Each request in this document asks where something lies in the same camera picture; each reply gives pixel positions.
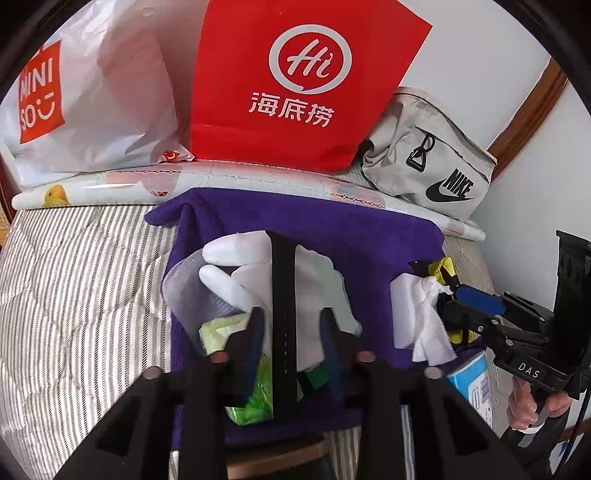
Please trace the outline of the person's right hand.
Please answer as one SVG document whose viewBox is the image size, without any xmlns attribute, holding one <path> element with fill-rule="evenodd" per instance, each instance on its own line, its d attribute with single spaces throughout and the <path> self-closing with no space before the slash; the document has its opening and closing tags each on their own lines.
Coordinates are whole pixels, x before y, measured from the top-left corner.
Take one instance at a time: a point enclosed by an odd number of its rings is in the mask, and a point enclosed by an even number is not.
<svg viewBox="0 0 591 480">
<path fill-rule="evenodd" d="M 565 392 L 550 395 L 545 404 L 549 418 L 558 418 L 570 410 L 573 399 Z M 537 403 L 531 385 L 518 377 L 512 378 L 512 392 L 508 398 L 507 418 L 514 430 L 526 430 L 538 421 Z"/>
</svg>

